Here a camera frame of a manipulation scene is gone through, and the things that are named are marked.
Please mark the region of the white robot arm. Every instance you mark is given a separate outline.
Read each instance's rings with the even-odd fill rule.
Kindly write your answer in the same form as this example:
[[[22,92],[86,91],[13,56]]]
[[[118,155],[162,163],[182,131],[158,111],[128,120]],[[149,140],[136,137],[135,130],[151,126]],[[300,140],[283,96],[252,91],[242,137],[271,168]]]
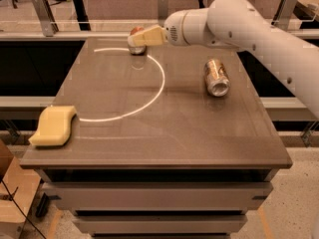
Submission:
[[[132,34],[132,47],[227,44],[249,52],[319,118],[319,47],[268,23],[247,0],[214,0]]]

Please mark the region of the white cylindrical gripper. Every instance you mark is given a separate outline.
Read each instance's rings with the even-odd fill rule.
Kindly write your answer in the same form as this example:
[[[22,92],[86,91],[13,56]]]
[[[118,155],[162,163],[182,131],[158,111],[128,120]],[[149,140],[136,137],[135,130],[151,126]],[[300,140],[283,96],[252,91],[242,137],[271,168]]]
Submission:
[[[204,8],[174,12],[164,21],[164,29],[153,25],[137,32],[137,36],[145,46],[162,45],[166,38],[177,46],[207,45],[210,41],[207,11]]]

